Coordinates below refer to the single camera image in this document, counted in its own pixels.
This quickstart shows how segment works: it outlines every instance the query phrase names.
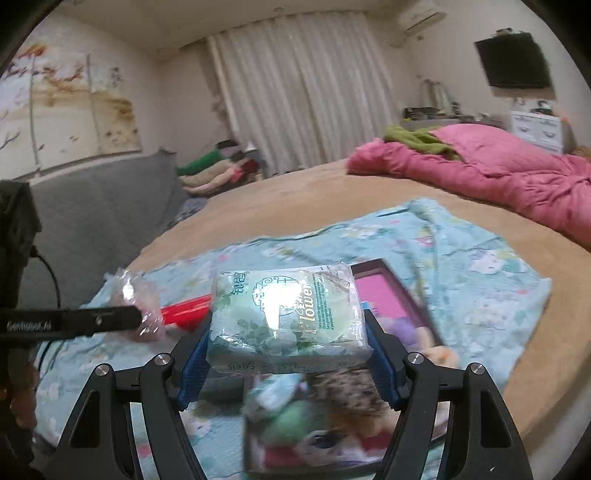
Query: green towel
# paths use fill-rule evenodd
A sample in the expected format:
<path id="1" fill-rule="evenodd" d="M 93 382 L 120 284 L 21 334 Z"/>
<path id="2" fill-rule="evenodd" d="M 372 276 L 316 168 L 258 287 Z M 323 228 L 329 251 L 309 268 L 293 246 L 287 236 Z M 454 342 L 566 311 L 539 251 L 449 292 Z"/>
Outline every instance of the green towel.
<path id="1" fill-rule="evenodd" d="M 189 165 L 177 167 L 177 175 L 179 177 L 181 175 L 197 175 L 197 173 L 201 173 L 203 170 L 215 165 L 220 160 L 223 160 L 222 154 L 218 149 L 215 149 L 198 160 L 192 161 Z"/>
<path id="2" fill-rule="evenodd" d="M 429 133 L 433 128 L 419 128 L 410 132 L 399 125 L 390 125 L 384 135 L 385 142 L 400 142 L 408 148 L 419 153 L 443 155 L 448 160 L 461 160 L 462 158 L 451 145 L 443 143 L 435 135 Z"/>

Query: brown mattress cover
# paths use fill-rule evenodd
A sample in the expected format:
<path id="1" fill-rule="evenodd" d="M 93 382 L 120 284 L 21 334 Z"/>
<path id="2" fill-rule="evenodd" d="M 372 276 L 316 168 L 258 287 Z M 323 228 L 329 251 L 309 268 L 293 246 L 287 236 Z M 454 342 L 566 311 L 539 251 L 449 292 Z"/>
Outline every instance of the brown mattress cover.
<path id="1" fill-rule="evenodd" d="M 504 393 L 532 451 L 589 374 L 591 358 L 591 253 L 545 226 L 416 181 L 349 176 L 339 161 L 210 199 L 201 212 L 144 248 L 131 267 L 145 271 L 261 235 L 305 233 L 419 197 L 503 236 L 553 280 L 546 311 Z"/>

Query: gray headboard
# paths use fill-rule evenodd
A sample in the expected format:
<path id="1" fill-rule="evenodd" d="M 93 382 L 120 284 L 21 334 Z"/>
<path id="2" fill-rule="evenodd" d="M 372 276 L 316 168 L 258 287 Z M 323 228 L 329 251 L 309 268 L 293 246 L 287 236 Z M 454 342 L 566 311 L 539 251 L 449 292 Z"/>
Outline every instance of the gray headboard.
<path id="1" fill-rule="evenodd" d="M 87 303 L 114 273 L 161 235 L 187 199 L 177 180 L 174 155 L 160 151 L 72 171 L 31 186 L 43 231 L 39 253 L 51 264 L 63 307 Z M 31 259 L 20 308 L 52 308 L 51 277 Z"/>

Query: ceiling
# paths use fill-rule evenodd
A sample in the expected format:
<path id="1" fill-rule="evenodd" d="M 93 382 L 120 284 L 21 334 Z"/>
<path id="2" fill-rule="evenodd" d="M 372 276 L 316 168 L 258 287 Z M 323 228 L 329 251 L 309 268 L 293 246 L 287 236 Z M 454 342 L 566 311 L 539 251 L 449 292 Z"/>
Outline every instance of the ceiling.
<path id="1" fill-rule="evenodd" d="M 208 35 L 264 18 L 331 10 L 386 15 L 393 2 L 397 0 L 64 0 L 56 11 L 166 59 Z"/>

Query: green tissue package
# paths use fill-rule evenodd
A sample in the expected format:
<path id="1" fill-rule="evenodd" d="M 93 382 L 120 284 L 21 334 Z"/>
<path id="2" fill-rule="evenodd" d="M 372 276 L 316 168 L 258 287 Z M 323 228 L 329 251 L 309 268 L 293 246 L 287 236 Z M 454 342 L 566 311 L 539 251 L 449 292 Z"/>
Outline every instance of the green tissue package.
<path id="1" fill-rule="evenodd" d="M 372 353 L 349 266 L 216 275 L 207 361 L 219 372 L 324 372 Z"/>

